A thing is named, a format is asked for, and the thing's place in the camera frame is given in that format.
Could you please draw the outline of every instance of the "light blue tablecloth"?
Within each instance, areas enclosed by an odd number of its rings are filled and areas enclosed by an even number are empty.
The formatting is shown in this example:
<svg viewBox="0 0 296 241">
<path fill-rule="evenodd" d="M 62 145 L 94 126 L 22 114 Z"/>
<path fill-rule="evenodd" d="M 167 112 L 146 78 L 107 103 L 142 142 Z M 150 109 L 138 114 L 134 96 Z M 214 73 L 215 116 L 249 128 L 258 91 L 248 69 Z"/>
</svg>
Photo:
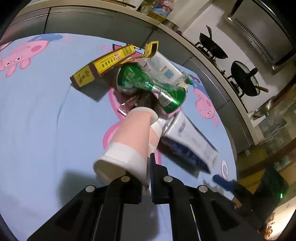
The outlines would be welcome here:
<svg viewBox="0 0 296 241">
<path fill-rule="evenodd" d="M 46 47 L 42 49 L 38 41 L 47 41 Z M 102 186 L 92 164 L 102 155 L 103 137 L 119 121 L 118 113 L 111 105 L 108 86 L 92 85 L 80 92 L 70 86 L 69 77 L 112 51 L 113 44 L 125 45 L 99 37 L 46 34 L 16 40 L 0 51 L 0 214 L 20 241 L 82 188 L 89 184 Z M 23 48 L 37 54 L 16 56 L 14 50 L 22 53 Z M 198 76 L 178 67 L 195 77 L 182 111 L 216 147 L 220 157 L 211 175 L 200 172 L 197 177 L 165 156 L 161 156 L 162 165 L 185 185 L 204 183 L 223 192 L 211 178 L 221 174 L 221 161 L 225 160 L 227 178 L 236 179 L 230 141 L 217 113 L 219 123 L 215 126 L 196 109 L 193 88 L 206 94 Z M 231 193 L 223 194 L 233 198 Z M 122 240 L 171 239 L 168 205 L 153 205 L 150 198 L 144 198 L 140 205 L 125 206 Z"/>
</svg>

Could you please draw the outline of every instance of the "tiled wall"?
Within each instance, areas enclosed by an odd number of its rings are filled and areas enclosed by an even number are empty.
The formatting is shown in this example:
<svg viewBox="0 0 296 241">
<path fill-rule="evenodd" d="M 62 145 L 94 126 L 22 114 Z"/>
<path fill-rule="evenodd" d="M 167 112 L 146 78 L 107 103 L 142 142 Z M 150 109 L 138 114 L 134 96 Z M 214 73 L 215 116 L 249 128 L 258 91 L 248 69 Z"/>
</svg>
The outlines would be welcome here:
<svg viewBox="0 0 296 241">
<path fill-rule="evenodd" d="M 183 35 L 195 44 L 199 41 L 200 33 L 208 35 L 206 25 L 209 25 L 213 32 L 213 40 L 228 55 L 227 59 L 217 59 L 217 64 L 226 70 L 226 76 L 230 75 L 230 67 L 235 60 L 241 61 L 250 69 L 258 68 L 259 71 L 255 77 L 260 86 L 269 89 L 269 93 L 261 91 L 256 97 L 246 95 L 242 97 L 248 111 L 252 111 L 281 91 L 296 74 L 296 67 L 291 63 L 273 75 L 271 66 L 265 63 L 245 37 L 236 32 L 233 26 L 222 17 L 224 13 L 231 11 L 235 2 L 236 0 L 216 0 L 184 31 Z"/>
</svg>

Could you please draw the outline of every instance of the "paper cup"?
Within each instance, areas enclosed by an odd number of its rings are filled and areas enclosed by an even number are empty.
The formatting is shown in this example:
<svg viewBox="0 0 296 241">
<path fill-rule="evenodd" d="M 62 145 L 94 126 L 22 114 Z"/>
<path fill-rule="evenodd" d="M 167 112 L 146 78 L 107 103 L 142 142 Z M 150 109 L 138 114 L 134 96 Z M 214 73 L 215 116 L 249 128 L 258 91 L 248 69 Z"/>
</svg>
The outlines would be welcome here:
<svg viewBox="0 0 296 241">
<path fill-rule="evenodd" d="M 107 184 L 121 177 L 126 171 L 145 186 L 150 126 L 158 119 L 149 108 L 132 109 L 112 137 L 105 154 L 96 162 L 95 173 Z"/>
</svg>

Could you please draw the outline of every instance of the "frying pan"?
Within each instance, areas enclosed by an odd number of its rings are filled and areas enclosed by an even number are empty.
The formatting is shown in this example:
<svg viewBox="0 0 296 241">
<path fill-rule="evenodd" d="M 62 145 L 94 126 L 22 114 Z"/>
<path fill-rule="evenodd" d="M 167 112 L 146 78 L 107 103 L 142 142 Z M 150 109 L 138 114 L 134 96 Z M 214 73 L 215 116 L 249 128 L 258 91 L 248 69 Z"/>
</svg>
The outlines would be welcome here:
<svg viewBox="0 0 296 241">
<path fill-rule="evenodd" d="M 211 52 L 213 57 L 225 59 L 228 58 L 227 54 L 212 40 L 212 30 L 207 26 L 207 30 L 209 31 L 210 37 L 200 33 L 200 43 L 204 46 L 207 50 Z"/>
<path fill-rule="evenodd" d="M 258 72 L 257 68 L 253 68 L 249 72 L 246 72 L 242 66 L 246 69 L 247 67 L 240 63 L 239 61 L 234 61 L 231 65 L 231 75 L 238 86 L 241 88 L 242 92 L 248 96 L 257 96 L 260 94 L 260 90 L 264 92 L 269 92 L 268 89 L 254 85 L 251 78 L 254 78 L 254 75 Z"/>
</svg>

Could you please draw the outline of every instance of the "cabinet door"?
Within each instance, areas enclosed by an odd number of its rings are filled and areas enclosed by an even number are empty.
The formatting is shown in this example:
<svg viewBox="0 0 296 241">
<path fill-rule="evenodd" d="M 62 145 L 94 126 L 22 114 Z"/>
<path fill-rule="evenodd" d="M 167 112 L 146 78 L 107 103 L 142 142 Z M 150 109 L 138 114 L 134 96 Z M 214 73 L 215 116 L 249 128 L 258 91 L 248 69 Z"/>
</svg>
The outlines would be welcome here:
<svg viewBox="0 0 296 241">
<path fill-rule="evenodd" d="M 206 69 L 206 72 L 201 70 L 201 65 L 196 64 L 195 62 L 192 61 L 192 59 L 188 59 L 185 64 L 183 64 L 183 67 L 193 71 L 198 75 L 200 78 L 202 84 L 204 85 L 215 109 L 217 110 L 220 108 L 222 105 L 224 105 L 228 100 L 225 100 L 225 98 L 222 96 L 220 91 L 217 88 L 217 80 L 215 77 Z"/>
<path fill-rule="evenodd" d="M 45 33 L 71 33 L 142 46 L 153 25 L 119 12 L 90 7 L 54 7 Z"/>
<path fill-rule="evenodd" d="M 154 31 L 146 42 L 150 41 L 159 41 L 158 51 L 179 65 L 183 65 L 193 56 L 182 44 L 161 29 Z"/>
<path fill-rule="evenodd" d="M 49 8 L 23 14 L 15 18 L 0 40 L 0 45 L 16 39 L 43 34 Z"/>
<path fill-rule="evenodd" d="M 223 125 L 229 130 L 237 153 L 250 147 L 252 138 L 234 103 L 230 100 L 217 110 Z"/>
</svg>

